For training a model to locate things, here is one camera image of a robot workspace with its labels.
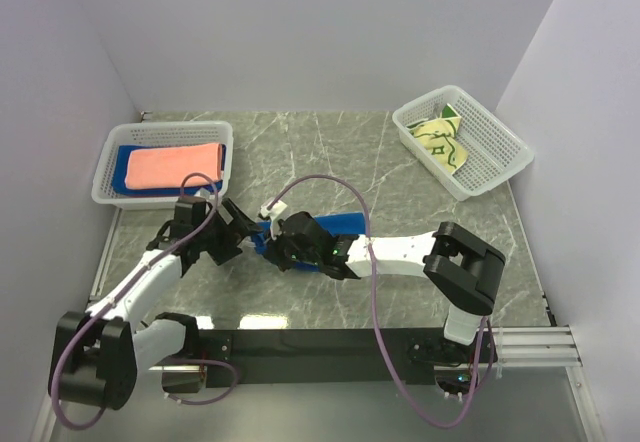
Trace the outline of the pink panda towel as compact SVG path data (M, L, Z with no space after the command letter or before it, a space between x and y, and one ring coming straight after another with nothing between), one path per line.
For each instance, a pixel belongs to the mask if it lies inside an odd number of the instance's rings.
M224 145L135 148L127 159L124 186L129 190L174 189L210 185L222 179Z

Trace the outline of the green white towel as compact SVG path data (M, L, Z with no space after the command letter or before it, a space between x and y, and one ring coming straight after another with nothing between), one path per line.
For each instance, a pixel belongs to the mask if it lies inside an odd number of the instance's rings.
M457 140L462 117L446 104L437 117L421 119L407 127L409 133L451 175L467 161L469 153Z

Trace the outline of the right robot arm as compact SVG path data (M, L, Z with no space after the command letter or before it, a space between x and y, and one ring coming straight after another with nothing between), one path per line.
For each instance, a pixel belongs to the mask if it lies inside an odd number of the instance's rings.
M493 313L506 257L454 222L404 237L334 234L306 212L280 223L263 256L280 270L309 266L336 279L402 275L430 280L450 303L440 348L452 361L475 349L481 320Z

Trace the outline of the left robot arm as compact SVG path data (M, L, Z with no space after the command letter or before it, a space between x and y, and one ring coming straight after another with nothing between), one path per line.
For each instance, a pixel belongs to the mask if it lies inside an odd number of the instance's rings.
M179 198L172 218L147 244L133 271L90 308L59 319L51 399L119 410L131 397L139 372L169 357L180 364L193 362L201 351L194 317L162 313L147 328L142 320L201 255L222 265L241 254L244 239L261 231L230 199Z

